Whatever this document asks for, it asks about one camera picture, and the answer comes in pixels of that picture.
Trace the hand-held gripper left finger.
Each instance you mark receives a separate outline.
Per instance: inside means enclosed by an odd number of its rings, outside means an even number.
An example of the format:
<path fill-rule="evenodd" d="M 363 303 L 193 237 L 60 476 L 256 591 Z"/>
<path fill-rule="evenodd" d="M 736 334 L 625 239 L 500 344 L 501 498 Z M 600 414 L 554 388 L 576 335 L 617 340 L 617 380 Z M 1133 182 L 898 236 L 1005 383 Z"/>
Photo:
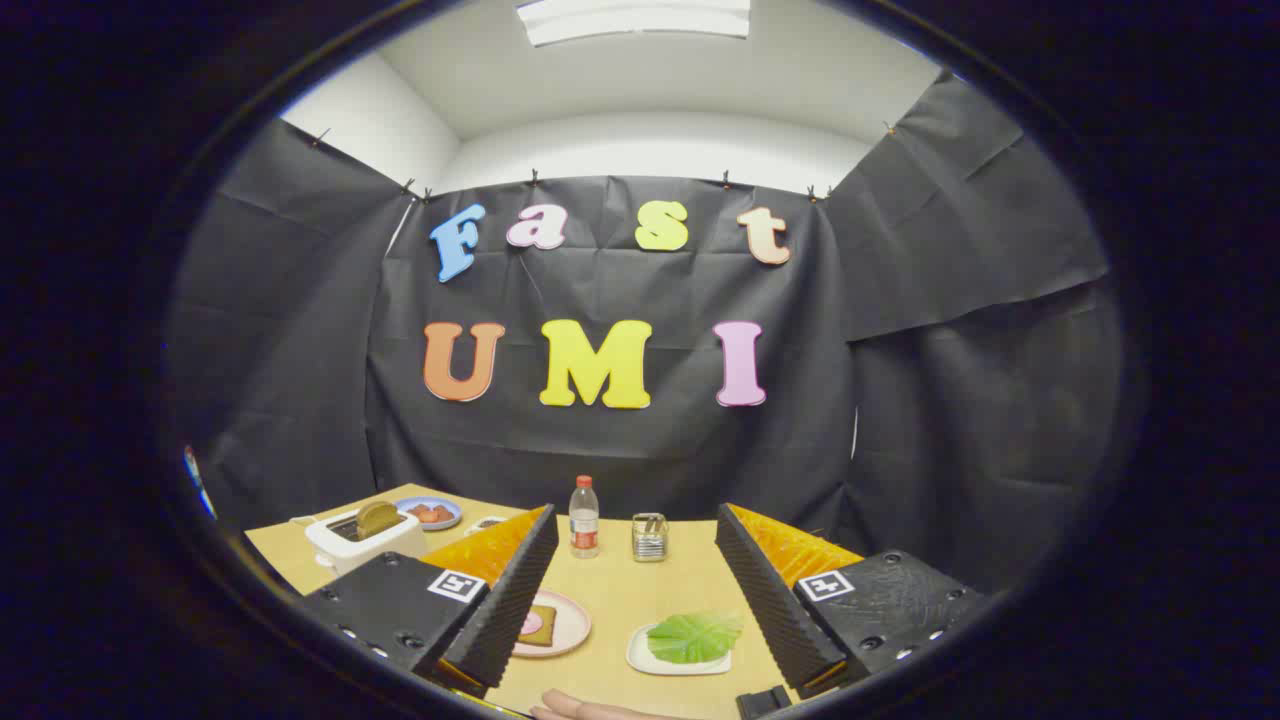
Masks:
<path fill-rule="evenodd" d="M 419 559 L 376 553 L 301 606 L 399 670 L 483 698 L 500 684 L 558 543 L 547 503 Z"/>

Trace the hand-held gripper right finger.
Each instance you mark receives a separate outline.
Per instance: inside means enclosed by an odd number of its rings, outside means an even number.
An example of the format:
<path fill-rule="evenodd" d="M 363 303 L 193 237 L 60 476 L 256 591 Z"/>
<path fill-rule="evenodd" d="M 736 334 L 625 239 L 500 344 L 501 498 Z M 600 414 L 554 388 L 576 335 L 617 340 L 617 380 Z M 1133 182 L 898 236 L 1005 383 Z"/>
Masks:
<path fill-rule="evenodd" d="M 803 698 L 906 661 L 986 606 L 979 591 L 905 551 L 863 557 L 735 503 L 718 507 L 716 543 Z"/>

